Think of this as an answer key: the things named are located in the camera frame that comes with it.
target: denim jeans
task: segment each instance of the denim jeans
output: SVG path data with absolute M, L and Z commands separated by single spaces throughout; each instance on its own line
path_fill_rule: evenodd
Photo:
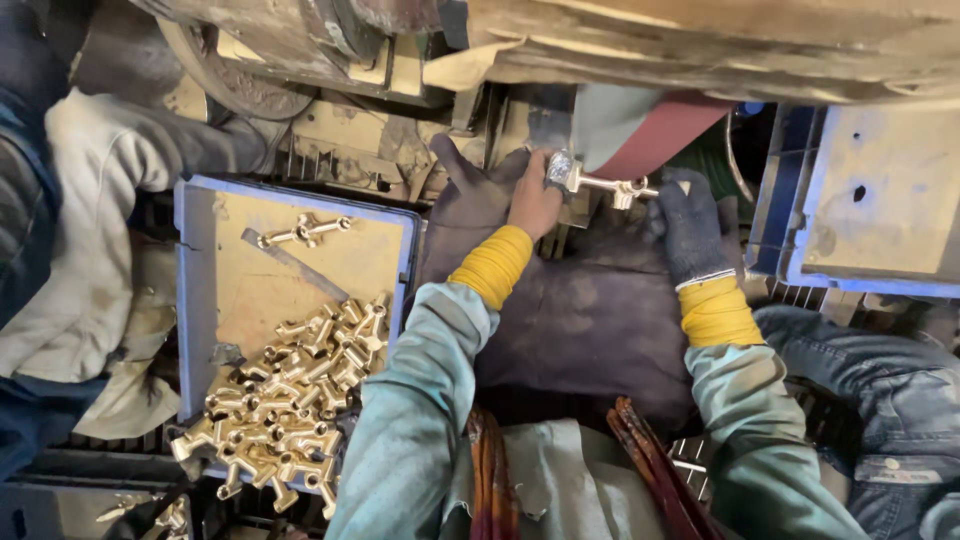
M 943 502 L 933 512 L 940 514 L 958 503 L 947 495 L 960 493 L 960 359 L 798 307 L 766 307 L 755 319 L 791 375 L 824 386 L 863 418 L 853 517 L 875 540 L 920 538 L 931 508 Z

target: hand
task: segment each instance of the hand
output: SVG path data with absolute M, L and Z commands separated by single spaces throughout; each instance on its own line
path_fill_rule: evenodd
M 684 193 L 679 182 L 690 185 Z M 710 184 L 689 169 L 663 169 L 660 196 L 647 208 L 648 232 L 666 234 L 666 254 L 674 284 L 733 270 L 721 246 L 717 204 Z
M 520 227 L 533 238 L 534 242 L 553 229 L 560 217 L 560 207 L 564 195 L 557 187 L 544 187 L 546 163 L 553 154 L 551 150 L 540 148 L 530 155 L 527 171 L 516 183 L 514 201 L 510 204 L 507 225 Z

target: forearm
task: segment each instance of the forearm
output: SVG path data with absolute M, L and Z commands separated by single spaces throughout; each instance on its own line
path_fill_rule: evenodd
M 820 484 L 816 453 L 804 442 L 804 413 L 783 385 L 786 368 L 753 319 L 742 316 L 750 313 L 742 293 L 729 283 L 706 286 L 727 298 L 705 301 L 709 291 L 700 290 L 699 306 L 683 311 L 684 327 L 700 332 L 690 340 L 701 346 L 691 347 L 685 361 L 716 447 L 708 467 L 711 512 L 747 539 L 864 537 Z M 690 313 L 697 315 L 691 320 Z
M 516 238 L 495 234 L 450 282 L 418 291 L 387 369 L 363 384 L 364 408 L 326 538 L 436 537 L 457 440 L 473 403 L 473 359 L 496 330 L 499 315 L 492 306 L 502 303 L 496 295 L 509 294 L 523 257 L 530 256 L 522 243 L 506 249 L 512 256 L 498 255 L 504 241 Z

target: polished brass part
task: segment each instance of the polished brass part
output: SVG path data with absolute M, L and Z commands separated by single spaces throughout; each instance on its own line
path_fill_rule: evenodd
M 384 306 L 369 306 L 372 312 L 373 321 L 370 330 L 364 335 L 358 335 L 357 339 L 364 344 L 368 351 L 379 351 L 387 345 L 384 335 L 384 319 L 387 315 L 387 309 Z
M 227 479 L 224 480 L 224 485 L 217 488 L 217 499 L 226 501 L 240 493 L 241 489 L 243 489 L 243 482 L 240 481 L 240 464 L 231 463 L 227 467 Z
M 221 398 L 216 394 L 210 394 L 206 397 L 206 408 L 210 409 L 234 409 L 243 407 L 243 398 Z
M 276 332 L 276 335 L 280 336 L 280 339 L 289 343 L 291 341 L 297 341 L 297 337 L 306 331 L 306 323 L 284 321 L 279 325 L 276 325 L 274 331 Z
M 320 352 L 328 351 L 330 335 L 333 333 L 335 324 L 333 319 L 324 319 L 317 325 L 315 331 L 310 331 L 303 336 L 300 346 L 314 358 Z
M 220 448 L 217 458 L 227 465 L 236 463 L 253 476 L 250 484 L 257 489 L 262 489 L 270 481 L 270 477 L 276 473 L 276 465 L 255 459 L 250 454 L 252 445 L 253 442 L 246 440 L 239 445 L 226 444 Z
M 352 298 L 343 303 L 344 309 L 344 320 L 351 323 L 352 325 L 358 324 L 363 320 L 363 309 L 360 308 L 360 305 L 357 304 L 356 300 Z
M 275 341 L 263 348 L 263 356 L 269 361 L 277 361 L 285 356 L 289 356 L 296 349 L 296 345 L 287 345 L 282 341 Z
M 316 384 L 311 385 L 310 389 L 307 390 L 306 393 L 298 398 L 294 398 L 294 408 L 305 409 L 311 406 L 314 404 L 314 402 L 320 399 L 320 396 L 323 395 L 323 393 L 324 392 L 320 386 L 317 386 Z
M 649 187 L 647 177 L 636 180 L 607 180 L 590 176 L 584 172 L 584 164 L 567 152 L 558 152 L 550 159 L 548 180 L 562 184 L 570 193 L 576 193 L 582 186 L 595 187 L 613 194 L 612 207 L 626 210 L 634 204 L 634 199 L 654 199 L 660 193 Z
M 367 378 L 367 372 L 362 367 L 357 367 L 349 360 L 343 360 L 337 364 L 330 372 L 330 378 L 340 387 L 341 390 L 349 390 Z
M 303 485 L 308 489 L 320 491 L 320 496 L 324 498 L 324 518 L 329 520 L 337 511 L 337 498 L 333 495 L 333 489 L 330 487 L 330 481 L 333 477 L 333 458 L 328 457 L 320 464 L 320 470 L 316 473 L 306 472 L 303 476 Z
M 207 396 L 203 420 L 172 443 L 175 456 L 186 459 L 203 444 L 213 445 L 228 466 L 218 497 L 235 495 L 239 472 L 246 471 L 257 488 L 276 483 L 282 508 L 296 500 L 284 482 L 303 473 L 324 496 L 324 515 L 332 515 L 331 457 L 343 440 L 332 420 L 350 407 L 348 391 L 370 373 L 386 345 L 387 298 L 381 294 L 362 310 L 355 300 L 328 304 L 302 321 L 278 325 L 279 340 L 234 372 L 245 377 L 234 375 Z M 312 457 L 321 454 L 323 461 Z
M 302 213 L 297 216 L 297 226 L 294 228 L 294 240 L 306 244 L 308 248 L 315 248 L 323 241 L 323 234 L 332 231 L 345 233 L 350 230 L 350 218 L 340 217 L 333 221 L 317 221 L 313 214 Z
M 344 317 L 344 311 L 339 305 L 334 303 L 320 306 L 320 311 L 321 313 L 325 313 L 326 316 L 332 321 L 339 321 Z
M 297 499 L 300 498 L 300 494 L 298 494 L 296 491 L 290 491 L 287 489 L 287 484 L 283 483 L 276 476 L 274 476 L 271 480 L 271 483 L 274 486 L 274 493 L 276 494 L 274 511 L 276 511 L 276 513 L 280 513 L 290 506 L 293 506 Z
M 367 364 L 367 353 L 364 353 L 363 349 L 357 345 L 347 346 L 347 349 L 344 351 L 344 358 L 357 369 L 363 369 Z
M 350 395 L 341 390 L 330 377 L 324 377 L 317 384 L 324 391 L 324 410 L 330 410 L 336 415 L 336 409 L 350 406 Z
M 274 231 L 272 233 L 261 234 L 256 238 L 256 245 L 260 246 L 260 249 L 265 250 L 271 246 L 289 242 L 294 239 L 295 235 L 296 232 L 293 229 L 290 231 Z
M 308 382 L 316 382 L 320 379 L 320 377 L 326 375 L 326 373 L 330 371 L 330 368 L 333 367 L 335 363 L 336 362 L 333 360 L 332 356 L 321 358 L 320 360 L 317 360 L 317 363 L 315 363 L 309 371 L 306 372 L 306 374 L 303 376 L 303 379 L 307 380 Z
M 240 366 L 240 372 L 247 377 L 256 375 L 267 379 L 274 372 L 274 366 L 267 363 L 266 358 L 257 358 L 244 362 L 243 365 Z

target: work glove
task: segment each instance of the work glove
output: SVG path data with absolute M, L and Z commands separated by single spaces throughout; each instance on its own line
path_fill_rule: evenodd
M 683 184 L 689 185 L 688 193 Z M 666 236 L 670 276 L 677 290 L 735 275 L 724 256 L 717 204 L 702 174 L 664 168 L 660 196 L 647 209 L 647 228 L 654 237 Z
M 67 66 L 40 34 L 22 0 L 0 0 L 0 86 L 44 114 L 66 96 Z
M 430 214 L 430 223 L 457 229 L 500 227 L 506 223 L 516 183 L 530 162 L 527 149 L 514 150 L 491 170 L 475 167 L 444 134 L 433 136 L 430 150 L 437 155 L 450 183 L 456 187 L 441 192 Z

